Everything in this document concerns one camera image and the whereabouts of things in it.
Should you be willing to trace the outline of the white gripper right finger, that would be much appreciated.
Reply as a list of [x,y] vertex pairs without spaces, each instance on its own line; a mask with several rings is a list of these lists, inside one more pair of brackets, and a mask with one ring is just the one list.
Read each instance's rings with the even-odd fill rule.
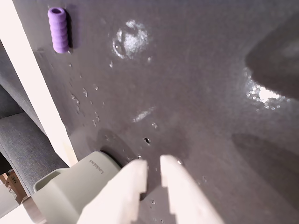
[[224,221],[186,168],[172,155],[160,156],[161,185],[177,224],[223,224]]

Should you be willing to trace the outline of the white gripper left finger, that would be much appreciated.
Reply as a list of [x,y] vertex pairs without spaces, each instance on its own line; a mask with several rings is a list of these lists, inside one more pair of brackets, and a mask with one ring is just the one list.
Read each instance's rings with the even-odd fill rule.
[[148,163],[124,166],[83,208],[78,224],[130,224],[138,218],[140,196],[147,191]]

